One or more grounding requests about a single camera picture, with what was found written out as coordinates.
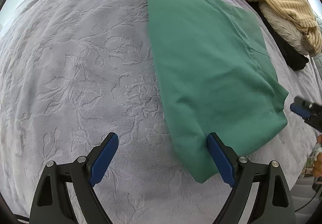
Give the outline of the person's right hand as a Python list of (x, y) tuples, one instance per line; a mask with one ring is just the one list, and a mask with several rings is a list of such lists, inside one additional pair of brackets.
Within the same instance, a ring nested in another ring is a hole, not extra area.
[(322, 153), (319, 152), (313, 164), (312, 174), (315, 178), (320, 178), (322, 173)]

